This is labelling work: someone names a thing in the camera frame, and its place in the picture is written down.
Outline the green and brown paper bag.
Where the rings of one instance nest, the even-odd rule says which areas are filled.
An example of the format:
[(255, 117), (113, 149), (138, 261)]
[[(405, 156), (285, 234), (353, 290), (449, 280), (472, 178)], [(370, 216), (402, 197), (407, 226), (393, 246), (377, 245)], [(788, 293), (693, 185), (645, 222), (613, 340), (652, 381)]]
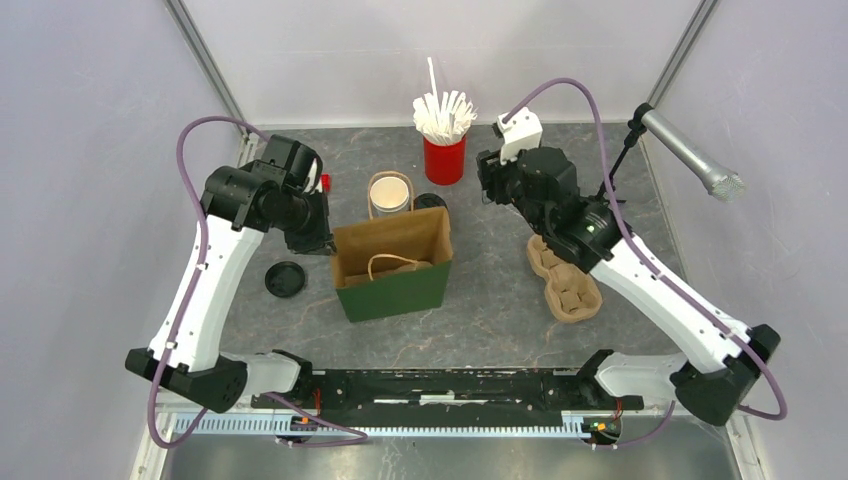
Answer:
[[(395, 175), (412, 188), (410, 210), (369, 217), (368, 187), (377, 177)], [(348, 321), (376, 320), (439, 308), (444, 300), (454, 257), (451, 223), (445, 208), (412, 209), (414, 185), (397, 171), (375, 173), (366, 187), (368, 219), (333, 230), (336, 253), (330, 260), (334, 288)], [(377, 258), (428, 261), (432, 267), (344, 287), (344, 278), (371, 270)]]

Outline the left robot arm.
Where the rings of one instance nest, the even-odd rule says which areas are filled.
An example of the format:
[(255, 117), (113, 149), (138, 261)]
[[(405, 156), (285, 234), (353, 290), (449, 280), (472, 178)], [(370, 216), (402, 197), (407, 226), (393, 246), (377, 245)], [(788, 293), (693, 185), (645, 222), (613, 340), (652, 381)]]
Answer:
[(202, 220), (172, 306), (146, 347), (128, 352), (128, 371), (208, 410), (224, 413), (242, 397), (276, 392), (290, 407), (306, 405), (313, 379), (281, 352), (235, 355), (220, 350), (237, 286), (263, 237), (283, 232), (296, 255), (335, 253), (322, 160), (312, 148), (273, 135), (262, 156), (223, 166), (206, 180)]

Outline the black coffee cup lid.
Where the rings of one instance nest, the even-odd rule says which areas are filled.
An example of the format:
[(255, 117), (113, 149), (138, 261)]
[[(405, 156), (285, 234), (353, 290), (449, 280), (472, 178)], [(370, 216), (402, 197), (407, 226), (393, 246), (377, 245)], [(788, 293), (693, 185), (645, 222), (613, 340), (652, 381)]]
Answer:
[(425, 192), (420, 195), (417, 195), (413, 201), (412, 209), (414, 211), (418, 211), (428, 208), (447, 209), (447, 203), (441, 196), (432, 192)]

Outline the single brown pulp cup carrier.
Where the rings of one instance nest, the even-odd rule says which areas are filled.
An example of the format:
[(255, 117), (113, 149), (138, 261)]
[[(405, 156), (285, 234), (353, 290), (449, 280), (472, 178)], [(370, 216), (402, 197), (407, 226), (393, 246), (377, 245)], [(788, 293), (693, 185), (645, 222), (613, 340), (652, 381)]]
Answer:
[(344, 287), (353, 287), (370, 281), (378, 280), (395, 274), (414, 272), (432, 267), (428, 261), (405, 261), (395, 258), (377, 258), (371, 264), (371, 270), (357, 275), (349, 275), (344, 278)]

